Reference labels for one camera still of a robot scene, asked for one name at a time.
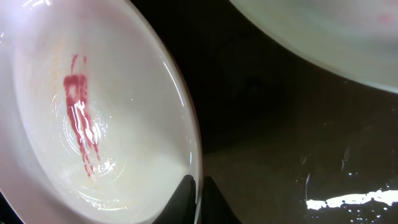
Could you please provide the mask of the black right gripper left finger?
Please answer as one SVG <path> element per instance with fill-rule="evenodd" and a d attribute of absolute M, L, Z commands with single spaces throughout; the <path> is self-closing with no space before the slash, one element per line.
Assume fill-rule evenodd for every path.
<path fill-rule="evenodd" d="M 196 183 L 186 175 L 152 224 L 194 224 L 196 206 Z"/>

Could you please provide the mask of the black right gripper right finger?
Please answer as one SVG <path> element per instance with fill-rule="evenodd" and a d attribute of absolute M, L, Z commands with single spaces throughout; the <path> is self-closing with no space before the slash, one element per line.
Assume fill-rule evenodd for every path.
<path fill-rule="evenodd" d="M 210 176 L 205 177 L 203 183 L 201 223 L 242 224 L 242 222 L 233 213 L 220 189 Z"/>

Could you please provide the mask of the cream plate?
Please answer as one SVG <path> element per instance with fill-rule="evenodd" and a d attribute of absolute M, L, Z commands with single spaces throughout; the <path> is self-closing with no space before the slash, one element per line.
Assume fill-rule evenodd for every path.
<path fill-rule="evenodd" d="M 256 27 L 299 57 L 397 93 L 397 0 L 232 0 Z"/>

